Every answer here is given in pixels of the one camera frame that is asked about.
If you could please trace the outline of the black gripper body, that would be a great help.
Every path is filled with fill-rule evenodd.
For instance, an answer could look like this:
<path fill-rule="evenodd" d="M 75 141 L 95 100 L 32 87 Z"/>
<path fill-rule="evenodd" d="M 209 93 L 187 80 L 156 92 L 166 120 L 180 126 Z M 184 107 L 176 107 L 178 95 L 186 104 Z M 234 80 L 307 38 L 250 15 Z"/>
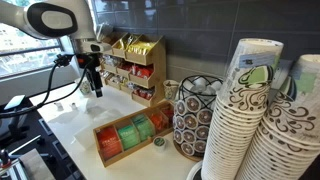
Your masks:
<path fill-rule="evenodd" d="M 96 68 L 100 65 L 98 54 L 77 54 L 76 55 L 78 65 L 81 69 L 90 69 L 92 73 L 92 78 L 94 77 L 94 72 Z"/>

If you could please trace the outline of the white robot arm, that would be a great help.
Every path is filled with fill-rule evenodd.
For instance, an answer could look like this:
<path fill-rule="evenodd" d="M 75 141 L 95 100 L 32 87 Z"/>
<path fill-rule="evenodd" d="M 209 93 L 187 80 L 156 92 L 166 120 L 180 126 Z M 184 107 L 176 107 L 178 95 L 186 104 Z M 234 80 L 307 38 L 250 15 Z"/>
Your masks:
<path fill-rule="evenodd" d="M 111 45 L 99 41 L 94 31 L 90 8 L 86 0 L 43 0 L 26 7 L 0 1 L 0 22 L 18 28 L 36 39 L 55 39 L 68 36 L 91 90 L 102 96 L 102 82 L 96 67 L 99 56 Z"/>

